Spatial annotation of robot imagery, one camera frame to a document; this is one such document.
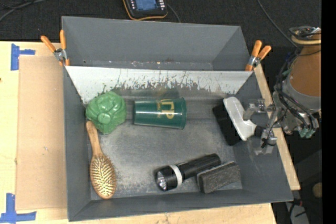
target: wooden table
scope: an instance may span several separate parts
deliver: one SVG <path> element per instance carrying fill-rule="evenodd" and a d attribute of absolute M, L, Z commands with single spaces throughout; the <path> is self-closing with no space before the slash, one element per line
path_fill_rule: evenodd
<path fill-rule="evenodd" d="M 42 42 L 15 42 L 0 41 L 0 212 L 6 209 L 6 193 L 16 194 L 17 191 L 17 135 L 18 135 L 18 104 L 19 104 L 19 70 L 11 71 L 11 44 L 23 49 L 35 50 L 34 56 L 22 57 L 49 57 L 50 61 L 57 62 L 56 58 Z M 263 69 L 259 65 L 255 69 L 261 93 L 266 100 L 266 105 L 272 102 L 272 97 L 267 86 Z M 52 93 L 45 93 L 40 98 L 53 98 Z M 281 129 L 274 130 L 278 138 L 278 148 L 285 168 L 291 190 L 299 190 L 300 184 L 297 179 L 291 156 L 289 154 L 284 134 Z M 27 187 L 32 184 L 27 180 Z M 34 223 L 68 223 L 66 203 L 54 208 L 34 208 L 29 210 L 17 210 L 17 213 L 37 211 Z M 169 212 L 164 214 L 143 215 L 136 217 L 121 217 L 104 220 L 82 221 L 82 223 L 276 223 L 271 204 L 257 204 L 246 206 L 223 207 L 184 212 Z"/>

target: black carpet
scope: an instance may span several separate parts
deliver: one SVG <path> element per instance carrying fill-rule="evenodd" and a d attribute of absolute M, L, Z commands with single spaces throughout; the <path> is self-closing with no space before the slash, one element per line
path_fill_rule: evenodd
<path fill-rule="evenodd" d="M 32 1 L 0 0 L 0 40 L 40 41 L 40 36 L 46 35 L 52 42 L 59 42 L 61 17 L 64 15 L 129 19 L 122 0 Z M 162 21 L 238 25 L 242 28 L 249 52 L 257 39 L 271 45 L 272 51 L 262 62 L 271 91 L 286 56 L 295 50 L 288 40 L 289 28 L 304 25 L 322 27 L 321 0 L 166 1 L 170 9 Z M 294 143 L 299 139 L 295 136 L 291 138 L 290 150 L 294 161 L 304 159 L 311 151 L 320 148 L 320 130 L 313 140 L 305 151 L 302 145 L 309 143 Z"/>

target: eraser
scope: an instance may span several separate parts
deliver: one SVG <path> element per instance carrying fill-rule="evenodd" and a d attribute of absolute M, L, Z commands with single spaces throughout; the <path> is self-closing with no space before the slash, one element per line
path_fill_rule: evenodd
<path fill-rule="evenodd" d="M 240 168 L 233 161 L 197 174 L 200 191 L 206 194 L 237 181 L 240 181 Z"/>

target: green rubber toy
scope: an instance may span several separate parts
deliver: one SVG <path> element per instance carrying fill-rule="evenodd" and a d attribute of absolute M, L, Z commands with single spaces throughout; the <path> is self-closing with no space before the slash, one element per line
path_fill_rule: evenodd
<path fill-rule="evenodd" d="M 93 98 L 86 108 L 86 118 L 91 120 L 102 134 L 111 133 L 126 120 L 125 100 L 113 91 Z"/>

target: blue tape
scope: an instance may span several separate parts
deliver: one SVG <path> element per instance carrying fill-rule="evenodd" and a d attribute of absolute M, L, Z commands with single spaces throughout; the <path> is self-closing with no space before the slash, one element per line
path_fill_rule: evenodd
<path fill-rule="evenodd" d="M 10 69 L 11 70 L 18 70 L 19 69 L 19 56 L 20 55 L 35 55 L 35 50 L 25 49 L 20 50 L 20 47 L 12 43 L 12 53 L 11 53 L 11 63 Z"/>
<path fill-rule="evenodd" d="M 17 221 L 35 220 L 36 211 L 27 214 L 17 214 L 15 211 L 15 195 L 7 193 L 6 195 L 6 212 L 0 216 L 0 223 L 15 224 Z"/>

